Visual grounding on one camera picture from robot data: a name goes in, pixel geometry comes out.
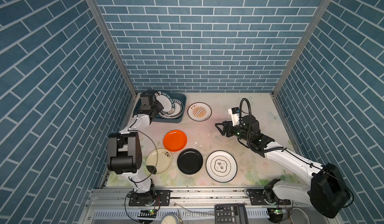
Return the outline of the white plate teal lettered rim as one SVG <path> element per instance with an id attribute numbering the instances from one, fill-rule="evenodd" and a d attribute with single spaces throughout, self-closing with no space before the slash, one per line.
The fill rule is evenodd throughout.
<path id="1" fill-rule="evenodd" d="M 176 106 L 174 100 L 165 92 L 155 92 L 155 97 L 157 101 L 163 106 L 163 110 L 160 112 L 160 115 L 172 115 L 175 112 Z"/>

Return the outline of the white plate orange sunburst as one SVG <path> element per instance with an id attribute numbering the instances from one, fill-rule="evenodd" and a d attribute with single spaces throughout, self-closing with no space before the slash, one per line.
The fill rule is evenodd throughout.
<path id="1" fill-rule="evenodd" d="M 212 116 L 212 109 L 206 103 L 196 102 L 188 108 L 188 116 L 195 122 L 204 122 Z"/>

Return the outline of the large white plate teal rim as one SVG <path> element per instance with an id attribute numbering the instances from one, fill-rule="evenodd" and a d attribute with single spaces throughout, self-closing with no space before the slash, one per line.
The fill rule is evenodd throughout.
<path id="1" fill-rule="evenodd" d="M 175 104 L 175 112 L 172 114 L 165 114 L 163 112 L 160 112 L 159 115 L 161 118 L 163 118 L 163 119 L 177 119 L 183 114 L 184 109 L 185 109 L 185 105 L 183 104 L 183 102 L 178 100 L 178 99 L 174 99 L 174 98 L 173 98 L 173 101 Z"/>

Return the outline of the white plate cloud outline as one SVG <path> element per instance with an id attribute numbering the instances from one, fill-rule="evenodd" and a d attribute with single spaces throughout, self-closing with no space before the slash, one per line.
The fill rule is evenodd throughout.
<path id="1" fill-rule="evenodd" d="M 214 181 L 228 183 L 235 178 L 238 172 L 238 165 L 230 153 L 215 151 L 207 158 L 206 170 Z"/>

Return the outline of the black round plate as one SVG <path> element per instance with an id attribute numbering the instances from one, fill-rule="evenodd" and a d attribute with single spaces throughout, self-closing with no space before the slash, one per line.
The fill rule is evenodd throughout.
<path id="1" fill-rule="evenodd" d="M 179 170 L 186 175 L 194 175 L 199 172 L 203 166 L 203 156 L 196 149 L 185 149 L 177 159 Z"/>

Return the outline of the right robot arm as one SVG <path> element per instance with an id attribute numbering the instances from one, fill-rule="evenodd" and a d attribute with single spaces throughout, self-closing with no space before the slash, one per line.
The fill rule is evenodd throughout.
<path id="1" fill-rule="evenodd" d="M 305 181 L 301 185 L 273 179 L 264 187 L 263 196 L 267 203 L 274 205 L 281 200 L 297 201 L 313 206 L 320 214 L 332 219 L 354 202 L 353 192 L 335 165 L 323 165 L 289 151 L 262 134 L 254 116 L 242 118 L 234 115 L 232 121 L 216 123 L 215 127 L 222 136 L 237 138 L 250 151 L 280 164 Z"/>

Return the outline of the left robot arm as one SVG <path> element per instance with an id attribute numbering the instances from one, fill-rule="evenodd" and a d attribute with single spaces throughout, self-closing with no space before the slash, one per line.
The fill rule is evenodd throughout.
<path id="1" fill-rule="evenodd" d="M 111 133 L 107 143 L 107 168 L 125 178 L 134 188 L 134 194 L 143 197 L 156 195 L 155 185 L 150 176 L 145 176 L 142 168 L 142 148 L 140 135 L 164 107 L 153 94 L 140 97 L 140 107 L 133 119 L 118 133 Z"/>

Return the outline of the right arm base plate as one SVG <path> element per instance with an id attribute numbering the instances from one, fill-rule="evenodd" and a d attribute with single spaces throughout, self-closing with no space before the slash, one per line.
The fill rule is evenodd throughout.
<path id="1" fill-rule="evenodd" d="M 246 195 L 249 197 L 252 206 L 288 206 L 292 204 L 290 200 L 278 200 L 277 198 L 267 198 L 265 196 L 264 189 L 247 189 Z"/>

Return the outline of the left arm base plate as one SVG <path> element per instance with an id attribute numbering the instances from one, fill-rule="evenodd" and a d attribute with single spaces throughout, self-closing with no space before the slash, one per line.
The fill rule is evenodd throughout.
<path id="1" fill-rule="evenodd" d="M 129 195 L 129 206 L 130 207 L 144 207 L 152 206 L 155 204 L 157 206 L 169 206 L 171 199 L 170 190 L 152 190 L 146 193 L 132 193 Z"/>

